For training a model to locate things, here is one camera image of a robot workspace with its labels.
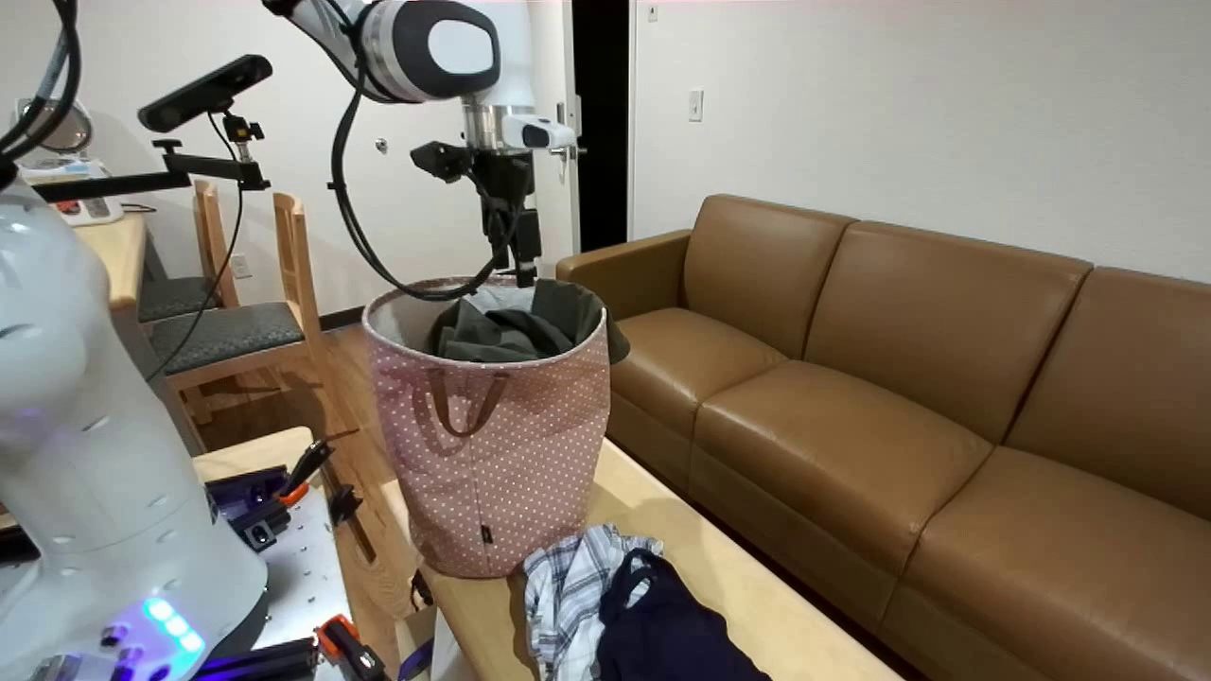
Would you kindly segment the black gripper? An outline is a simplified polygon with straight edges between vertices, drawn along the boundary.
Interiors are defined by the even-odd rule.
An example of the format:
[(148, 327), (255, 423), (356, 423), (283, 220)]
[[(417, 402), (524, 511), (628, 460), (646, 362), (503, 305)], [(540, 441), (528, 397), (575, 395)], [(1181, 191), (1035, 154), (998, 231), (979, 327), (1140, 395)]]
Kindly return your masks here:
[(535, 289), (540, 256), (540, 228), (529, 207), (535, 160), (524, 150), (457, 149), (445, 139), (413, 149), (411, 160), (441, 180), (471, 180), (479, 191), (493, 269), (506, 269), (513, 245), (514, 285)]

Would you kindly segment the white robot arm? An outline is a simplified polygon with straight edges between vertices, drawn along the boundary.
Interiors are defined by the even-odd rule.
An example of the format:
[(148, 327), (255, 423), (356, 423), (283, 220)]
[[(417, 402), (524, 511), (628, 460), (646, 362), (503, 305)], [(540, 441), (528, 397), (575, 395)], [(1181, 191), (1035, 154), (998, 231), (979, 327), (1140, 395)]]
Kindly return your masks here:
[[(535, 110), (535, 0), (263, 0), (376, 104), (457, 100), (485, 160), (569, 149)], [(214, 506), (110, 318), (94, 250), (0, 192), (0, 499), (40, 549), (0, 593), (0, 681), (191, 681), (265, 622), (269, 569)]]

